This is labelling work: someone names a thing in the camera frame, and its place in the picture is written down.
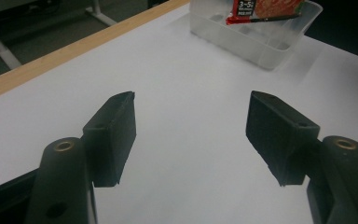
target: floor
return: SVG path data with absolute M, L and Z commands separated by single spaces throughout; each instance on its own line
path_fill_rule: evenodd
M 85 13 L 90 0 L 55 0 L 59 7 L 33 10 L 0 20 L 0 38 L 21 63 L 28 63 L 55 49 L 60 49 L 85 36 L 106 28 Z M 349 0 L 313 0 L 324 7 L 306 35 L 358 55 L 358 11 Z M 123 21 L 147 10 L 147 0 L 100 0 L 102 12 L 115 21 Z M 0 75 L 9 71 L 0 59 Z
M 0 20 L 0 38 L 22 64 L 106 28 L 85 13 L 90 0 L 60 2 L 59 6 L 37 8 L 39 10 Z M 123 21 L 147 10 L 147 0 L 100 0 L 100 5 L 103 14 L 114 21 Z M 7 71 L 9 68 L 0 58 L 0 75 Z

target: screw hole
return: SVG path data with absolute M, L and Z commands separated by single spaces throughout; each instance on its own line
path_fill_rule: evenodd
M 56 151 L 66 151 L 74 147 L 73 142 L 61 142 L 57 146 L 55 146 L 54 150 Z
M 347 150 L 356 149 L 356 145 L 354 143 L 352 143 L 348 140 L 345 140 L 345 139 L 337 139 L 335 143 L 337 146 L 347 149 Z
M 48 208 L 48 211 L 46 212 L 46 216 L 49 218 L 60 217 L 65 213 L 67 208 L 68 205 L 66 203 L 63 202 L 55 203 Z

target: gray carpet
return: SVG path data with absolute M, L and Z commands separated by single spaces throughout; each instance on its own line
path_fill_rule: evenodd
M 147 9 L 146 0 L 100 0 L 103 14 L 123 21 Z M 90 0 L 61 0 L 60 6 L 0 21 L 0 38 L 22 64 L 106 28 L 85 13 Z M 0 58 L 0 75 L 9 68 Z

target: clear plastic container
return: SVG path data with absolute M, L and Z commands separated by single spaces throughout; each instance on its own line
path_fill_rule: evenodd
M 295 19 L 226 25 L 232 2 L 191 0 L 191 32 L 268 70 L 278 67 L 293 53 L 300 37 L 323 10 L 306 1 L 302 15 Z

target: snack package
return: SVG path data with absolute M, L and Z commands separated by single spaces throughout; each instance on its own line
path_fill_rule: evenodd
M 234 0 L 226 24 L 281 21 L 298 17 L 304 0 Z

